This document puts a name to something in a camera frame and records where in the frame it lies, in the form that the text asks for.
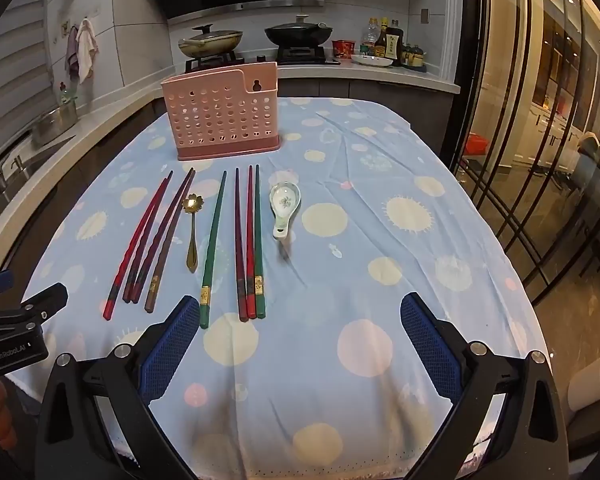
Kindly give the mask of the brown chopstick gold band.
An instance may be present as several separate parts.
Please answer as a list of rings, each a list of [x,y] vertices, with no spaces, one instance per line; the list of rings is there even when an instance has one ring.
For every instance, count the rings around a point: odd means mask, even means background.
[[[164,267],[166,266],[166,258],[168,258],[170,246],[172,244],[172,238],[174,237],[174,232],[176,226],[178,225],[178,218],[180,218],[180,214],[183,208],[183,200],[186,192],[188,191],[190,184],[195,177],[196,171],[191,169],[189,170],[184,188],[178,192],[178,197],[176,198],[174,213],[171,214],[170,223],[168,229],[166,230],[166,235],[164,236],[164,240],[162,242],[162,247],[160,250],[160,254],[158,255],[158,261],[155,266],[154,274],[152,274],[147,298],[145,301],[145,311],[147,313],[152,313],[155,310],[155,305],[158,297],[158,291],[160,287],[160,283],[163,276]]]

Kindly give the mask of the dark red chopstick group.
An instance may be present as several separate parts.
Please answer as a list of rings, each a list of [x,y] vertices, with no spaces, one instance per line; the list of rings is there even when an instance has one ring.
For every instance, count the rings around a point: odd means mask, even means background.
[[[234,186],[234,241],[235,241],[235,275],[239,319],[245,323],[248,321],[246,281],[244,256],[242,255],[242,222],[240,221],[240,184],[239,169],[235,169]]]

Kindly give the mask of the green chopstick group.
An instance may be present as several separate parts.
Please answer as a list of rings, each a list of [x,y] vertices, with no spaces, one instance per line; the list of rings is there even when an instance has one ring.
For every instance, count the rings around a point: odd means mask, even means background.
[[[256,289],[257,318],[265,318],[265,294],[263,278],[260,166],[256,166],[254,178],[254,288]]]

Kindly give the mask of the gold flower spoon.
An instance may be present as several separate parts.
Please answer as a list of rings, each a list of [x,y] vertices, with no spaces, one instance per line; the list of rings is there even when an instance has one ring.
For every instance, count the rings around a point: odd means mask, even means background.
[[[204,206],[204,199],[195,193],[189,194],[182,201],[183,210],[189,215],[190,232],[186,256],[186,266],[190,273],[195,273],[198,266],[198,250],[196,242],[196,214]]]

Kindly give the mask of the white ceramic soup spoon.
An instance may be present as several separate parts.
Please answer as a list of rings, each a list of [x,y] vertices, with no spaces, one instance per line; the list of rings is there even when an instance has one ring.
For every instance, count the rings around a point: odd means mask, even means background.
[[[279,182],[271,188],[268,198],[274,214],[273,236],[276,240],[283,240],[301,203],[300,188],[294,182]]]

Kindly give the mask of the blue polka dot tablecloth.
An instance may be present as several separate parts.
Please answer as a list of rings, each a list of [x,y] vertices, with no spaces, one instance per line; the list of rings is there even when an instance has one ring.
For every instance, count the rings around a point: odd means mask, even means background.
[[[179,162],[169,119],[147,126],[93,181],[54,234],[27,287],[54,283],[68,304],[44,326],[50,353],[94,359],[132,344],[185,295],[200,271],[185,259],[182,214],[155,310],[102,310],[125,249],[162,180],[196,171],[204,199],[196,242],[208,244],[227,172],[211,292],[201,330],[151,411],[205,479],[403,476],[450,410],[404,333],[400,303],[417,292],[467,340],[493,352],[544,350],[541,327],[500,243],[463,188],[392,110],[350,99],[282,99],[278,150]],[[247,300],[246,210],[260,166],[265,318],[239,319],[235,169]],[[271,188],[294,182],[301,203],[273,236]]]

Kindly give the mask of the stainless steel pot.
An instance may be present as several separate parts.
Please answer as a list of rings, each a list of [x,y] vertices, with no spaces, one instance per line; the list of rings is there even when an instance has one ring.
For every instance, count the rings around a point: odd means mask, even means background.
[[[62,103],[32,122],[32,142],[37,148],[40,148],[57,139],[77,122],[76,102]]]

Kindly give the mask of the purple hanging cloth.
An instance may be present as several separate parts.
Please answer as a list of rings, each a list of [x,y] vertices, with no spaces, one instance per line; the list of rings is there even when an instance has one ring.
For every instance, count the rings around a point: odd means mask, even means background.
[[[65,58],[66,73],[70,80],[77,81],[79,79],[79,60],[78,60],[78,31],[79,27],[72,25],[67,38],[67,51]]]

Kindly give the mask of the pink perforated utensil holder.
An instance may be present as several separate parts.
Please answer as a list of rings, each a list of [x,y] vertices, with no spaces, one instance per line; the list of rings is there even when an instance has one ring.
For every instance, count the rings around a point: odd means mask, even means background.
[[[181,162],[272,152],[280,147],[274,62],[172,76],[161,88]]]

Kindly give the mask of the white plate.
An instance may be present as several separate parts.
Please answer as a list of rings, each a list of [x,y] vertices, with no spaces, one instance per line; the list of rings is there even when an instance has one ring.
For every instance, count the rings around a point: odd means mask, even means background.
[[[352,54],[351,60],[363,66],[390,67],[392,65],[390,58],[381,58],[380,56],[366,54]]]

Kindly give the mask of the beige wok with lid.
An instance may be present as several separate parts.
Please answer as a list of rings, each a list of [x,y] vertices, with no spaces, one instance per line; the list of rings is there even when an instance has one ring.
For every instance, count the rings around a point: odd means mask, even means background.
[[[242,41],[239,30],[212,30],[212,25],[193,27],[199,34],[178,40],[178,48],[188,58],[208,58],[233,52]]]

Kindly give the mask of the brown sauce bottle yellow cap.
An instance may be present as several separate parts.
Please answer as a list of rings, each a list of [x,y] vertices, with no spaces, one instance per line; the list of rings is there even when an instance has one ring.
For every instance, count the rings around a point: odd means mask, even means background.
[[[374,55],[378,56],[378,58],[384,58],[386,56],[387,28],[388,28],[388,18],[382,18],[380,20],[378,38],[374,43]]]

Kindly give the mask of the dark soy sauce bottle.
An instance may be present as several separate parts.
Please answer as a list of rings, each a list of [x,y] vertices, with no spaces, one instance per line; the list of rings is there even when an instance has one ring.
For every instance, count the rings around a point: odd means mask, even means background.
[[[391,60],[393,65],[402,64],[403,38],[403,29],[400,27],[399,21],[393,18],[386,27],[385,46],[385,58]]]

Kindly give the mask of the clear plastic bottle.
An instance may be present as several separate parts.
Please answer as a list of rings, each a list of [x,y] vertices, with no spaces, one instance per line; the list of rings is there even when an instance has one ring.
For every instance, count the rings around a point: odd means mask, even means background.
[[[377,18],[370,18],[360,42],[360,53],[364,55],[375,54],[375,44],[380,36],[380,26]]]

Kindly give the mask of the black wok with lid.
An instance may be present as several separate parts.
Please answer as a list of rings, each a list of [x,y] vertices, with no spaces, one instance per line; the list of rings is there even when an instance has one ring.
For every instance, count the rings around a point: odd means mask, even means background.
[[[292,23],[279,24],[264,30],[273,44],[281,48],[321,47],[332,34],[332,28],[324,22],[307,23],[308,14],[297,14]]]

